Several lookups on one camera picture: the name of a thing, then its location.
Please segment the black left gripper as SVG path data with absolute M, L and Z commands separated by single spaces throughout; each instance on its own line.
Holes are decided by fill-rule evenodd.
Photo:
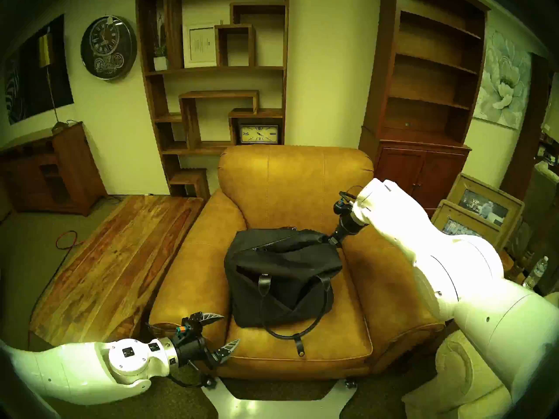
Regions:
M 202 330 L 205 326 L 222 319 L 224 319 L 224 316 L 217 313 L 196 312 L 192 314 L 192 328 Z M 237 338 L 211 352 L 202 334 L 185 336 L 175 334 L 174 349 L 178 367 L 185 366 L 192 361 L 203 361 L 208 368 L 216 369 L 219 364 L 224 364 L 229 360 L 239 343 L 240 339 Z

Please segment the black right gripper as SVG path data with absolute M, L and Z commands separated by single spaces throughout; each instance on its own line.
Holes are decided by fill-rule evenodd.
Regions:
M 332 235 L 328 237 L 328 243 L 340 247 L 342 241 L 350 235 L 358 234 L 365 227 L 355 213 L 345 213 L 339 216 L 338 225 Z

